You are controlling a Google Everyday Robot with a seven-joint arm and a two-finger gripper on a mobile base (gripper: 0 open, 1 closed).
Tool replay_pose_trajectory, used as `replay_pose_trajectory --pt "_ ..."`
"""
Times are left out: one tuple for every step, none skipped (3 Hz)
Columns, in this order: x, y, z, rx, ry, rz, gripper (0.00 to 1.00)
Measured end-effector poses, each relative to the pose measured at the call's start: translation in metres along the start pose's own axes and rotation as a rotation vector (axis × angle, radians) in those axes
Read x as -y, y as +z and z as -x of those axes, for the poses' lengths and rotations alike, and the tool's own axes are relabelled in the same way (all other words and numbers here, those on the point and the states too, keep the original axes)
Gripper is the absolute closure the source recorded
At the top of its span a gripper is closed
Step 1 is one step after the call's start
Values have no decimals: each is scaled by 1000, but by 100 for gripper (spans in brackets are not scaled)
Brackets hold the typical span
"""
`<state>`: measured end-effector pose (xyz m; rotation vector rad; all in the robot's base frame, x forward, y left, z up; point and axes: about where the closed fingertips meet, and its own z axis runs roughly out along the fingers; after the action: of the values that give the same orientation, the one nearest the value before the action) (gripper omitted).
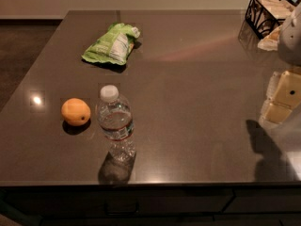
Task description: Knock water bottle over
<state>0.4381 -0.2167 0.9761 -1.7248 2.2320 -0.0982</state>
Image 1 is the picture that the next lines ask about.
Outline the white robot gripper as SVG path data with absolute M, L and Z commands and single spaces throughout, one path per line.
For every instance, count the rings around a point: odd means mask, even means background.
M 278 37 L 279 57 L 301 66 L 301 4 L 286 18 Z M 283 123 L 301 104 L 301 75 L 292 71 L 274 72 L 270 78 L 261 117 L 271 123 Z

